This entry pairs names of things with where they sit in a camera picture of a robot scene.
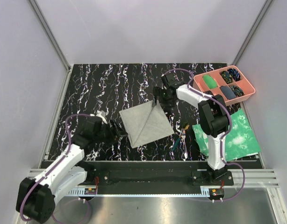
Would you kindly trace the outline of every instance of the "orange tray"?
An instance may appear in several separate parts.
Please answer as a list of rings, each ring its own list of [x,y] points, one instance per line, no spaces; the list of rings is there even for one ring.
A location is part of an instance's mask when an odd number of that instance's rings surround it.
[[[222,78],[222,76],[220,75],[220,73],[222,71],[227,71],[228,69],[236,69],[237,71],[239,71],[240,73],[240,80],[239,81],[235,81],[234,79],[232,79],[232,83],[227,84],[224,79]],[[203,76],[204,75],[209,75],[211,76],[217,83],[216,88],[214,89],[209,89],[208,86],[206,85],[206,83],[204,82]],[[231,86],[231,85],[236,85],[238,86],[240,89],[242,89],[244,96],[241,97],[236,97],[235,99],[230,99],[228,100],[225,95],[222,93],[222,91],[220,90],[221,86]],[[210,72],[206,72],[200,75],[196,75],[194,76],[194,88],[197,90],[200,90],[201,92],[205,92],[205,91],[211,91],[213,93],[213,95],[221,95],[224,99],[224,102],[226,103],[227,106],[235,104],[235,103],[239,103],[242,101],[247,100],[252,94],[254,94],[256,92],[255,88],[251,85],[251,83],[246,79],[246,77],[242,74],[242,72],[234,65],[228,66],[228,67],[224,67],[221,69],[217,69],[214,71],[210,71]]]

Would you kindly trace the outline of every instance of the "green cloth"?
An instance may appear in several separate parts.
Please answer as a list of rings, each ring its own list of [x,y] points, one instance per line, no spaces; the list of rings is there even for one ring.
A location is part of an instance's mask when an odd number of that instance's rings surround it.
[[[214,89],[217,87],[216,81],[209,75],[204,75],[203,79],[206,83],[206,85],[209,87],[209,89]]]
[[[240,109],[232,114],[231,118],[233,126],[231,132],[226,136],[225,143],[226,160],[231,161],[260,152],[260,146],[243,110]],[[192,128],[195,133],[196,141],[199,144],[200,152],[208,156],[207,135],[202,131],[200,125],[193,125]]]

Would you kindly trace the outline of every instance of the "metallic floor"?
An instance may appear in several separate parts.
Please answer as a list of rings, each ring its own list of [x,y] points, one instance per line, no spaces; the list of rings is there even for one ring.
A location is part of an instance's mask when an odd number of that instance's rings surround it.
[[[234,194],[234,189],[226,189],[225,198]],[[55,209],[56,218],[64,224],[78,223],[87,211],[80,201],[64,206],[72,199],[63,198]],[[236,199],[214,204],[189,198],[96,197],[90,206],[91,214],[82,224],[277,223],[265,189],[244,189]],[[51,218],[46,223],[55,222]]]

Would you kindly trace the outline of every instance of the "white wall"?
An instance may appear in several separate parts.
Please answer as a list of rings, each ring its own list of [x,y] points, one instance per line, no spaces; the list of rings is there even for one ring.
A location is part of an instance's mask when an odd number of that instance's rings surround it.
[[[39,163],[64,77],[28,1],[0,1],[1,224],[12,222],[19,184]]]
[[[287,0],[274,1],[238,67],[256,88],[245,105],[287,205]]]
[[[69,63],[232,63],[265,0],[37,0]]]

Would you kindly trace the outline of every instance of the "metal fork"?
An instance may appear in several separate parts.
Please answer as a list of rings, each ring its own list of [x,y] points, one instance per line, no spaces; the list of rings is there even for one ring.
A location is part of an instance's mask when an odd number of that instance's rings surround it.
[[[187,159],[188,158],[188,153],[187,153],[187,148],[186,148],[186,143],[185,143],[186,133],[185,133],[185,129],[184,128],[181,129],[181,133],[180,134],[181,134],[180,136],[181,136],[181,138],[183,140],[183,144],[184,144],[184,157],[185,157],[185,159]]]

